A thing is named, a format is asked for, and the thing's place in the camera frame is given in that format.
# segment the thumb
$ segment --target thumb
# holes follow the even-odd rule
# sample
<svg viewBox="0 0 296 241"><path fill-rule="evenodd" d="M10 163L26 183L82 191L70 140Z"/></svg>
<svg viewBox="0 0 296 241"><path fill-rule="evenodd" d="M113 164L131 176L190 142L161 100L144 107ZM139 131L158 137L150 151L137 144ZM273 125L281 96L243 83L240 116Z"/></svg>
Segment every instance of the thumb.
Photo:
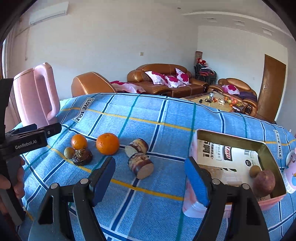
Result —
<svg viewBox="0 0 296 241"><path fill-rule="evenodd" d="M10 181L3 175L0 174L0 188L9 189L11 187Z"/></svg>

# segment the human hand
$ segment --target human hand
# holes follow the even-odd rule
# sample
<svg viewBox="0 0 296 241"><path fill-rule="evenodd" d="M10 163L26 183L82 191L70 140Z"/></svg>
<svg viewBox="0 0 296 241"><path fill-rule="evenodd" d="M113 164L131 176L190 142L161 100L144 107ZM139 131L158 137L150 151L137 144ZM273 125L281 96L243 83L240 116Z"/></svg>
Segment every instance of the human hand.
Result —
<svg viewBox="0 0 296 241"><path fill-rule="evenodd" d="M17 196L18 199L21 199L25 195L25 190L24 190L25 184L23 180L25 171L22 167L24 164L25 164L25 161L21 159L20 168L17 171L17 184L13 187L15 191L15 195ZM6 189L9 189L10 187L11 187L10 181L5 176L0 174L0 188L6 190ZM0 211L4 215L8 213L6 207L4 206L4 203L2 202L1 197L0 197Z"/></svg>

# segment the orange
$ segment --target orange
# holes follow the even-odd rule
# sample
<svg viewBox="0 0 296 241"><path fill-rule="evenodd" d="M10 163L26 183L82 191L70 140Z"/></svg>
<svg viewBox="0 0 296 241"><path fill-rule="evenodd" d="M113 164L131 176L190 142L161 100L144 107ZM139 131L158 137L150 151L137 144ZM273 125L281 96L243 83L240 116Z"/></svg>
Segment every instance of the orange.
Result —
<svg viewBox="0 0 296 241"><path fill-rule="evenodd" d="M113 155L119 149L119 139L112 133L102 134L96 140L96 148L103 155Z"/></svg>
<svg viewBox="0 0 296 241"><path fill-rule="evenodd" d="M76 134L71 139L71 145L75 150L84 149L87 147L87 140L81 134Z"/></svg>

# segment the leather armchair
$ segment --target leather armchair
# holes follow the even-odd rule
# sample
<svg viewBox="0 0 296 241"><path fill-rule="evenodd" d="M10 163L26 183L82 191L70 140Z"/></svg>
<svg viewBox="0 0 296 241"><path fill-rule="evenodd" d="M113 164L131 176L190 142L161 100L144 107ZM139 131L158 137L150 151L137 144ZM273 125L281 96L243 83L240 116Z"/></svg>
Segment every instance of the leather armchair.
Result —
<svg viewBox="0 0 296 241"><path fill-rule="evenodd" d="M72 96L95 93L117 93L110 82L96 72L88 72L76 76L71 85Z"/></svg>
<svg viewBox="0 0 296 241"><path fill-rule="evenodd" d="M233 96L233 97L237 98L238 100L243 102L244 108L243 108L242 112L244 114L247 114L247 115L253 116L253 117L256 116L257 110L258 110L258 103L257 102L255 102L254 100L251 100L251 99L241 99L237 95L230 95L228 93L225 93L222 88L223 85L234 85L235 87L238 88L238 90L240 92L241 91L251 92L252 94L254 94L257 97L256 92L253 89L251 89L251 87L248 84L246 84L245 82L243 82L239 79L235 79L235 78L219 79L218 84L217 85L210 85L207 91L208 92L216 91L224 96L227 96L227 97Z"/></svg>
<svg viewBox="0 0 296 241"><path fill-rule="evenodd" d="M154 85L151 78L145 73L146 71L155 71L164 75L176 76L175 68L187 73L191 85L179 88L169 88L165 85ZM175 64L145 64L129 72L127 81L141 86L147 94L167 95L175 98L187 97L190 95L201 94L206 92L208 83L192 78L190 71L181 65Z"/></svg>

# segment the blue plaid tablecloth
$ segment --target blue plaid tablecloth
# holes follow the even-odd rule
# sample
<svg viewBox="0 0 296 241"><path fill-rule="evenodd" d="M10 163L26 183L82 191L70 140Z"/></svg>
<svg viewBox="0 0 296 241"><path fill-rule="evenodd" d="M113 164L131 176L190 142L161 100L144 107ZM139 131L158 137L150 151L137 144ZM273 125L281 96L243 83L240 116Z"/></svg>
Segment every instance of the blue plaid tablecloth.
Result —
<svg viewBox="0 0 296 241"><path fill-rule="evenodd" d="M74 118L87 98L94 98L79 123ZM165 96L108 94L80 96L61 101L58 121L60 134L48 139L48 146L22 157L25 159L24 206L27 217L18 228L23 240L28 239L32 220L49 186L58 182L71 185L99 168L106 156L95 145L96 138L112 132L120 139L114 155L116 170L103 201L95 214L108 241L191 241L201 219L186 217L182 212L185 187L184 160L192 134L206 129L249 139L264 141L281 170L287 154L296 147L294 137L283 127L238 113L227 113L193 102ZM274 130L280 136L283 159L277 158ZM73 165L64 157L73 135L80 133L88 140L93 160L84 167ZM148 145L147 155L154 163L154 172L143 180L129 169L124 147L142 138ZM296 214L296 193L263 212L271 240L279 241ZM70 204L70 217L77 241L84 240L78 225L75 207ZM228 220L222 221L217 240L224 240Z"/></svg>

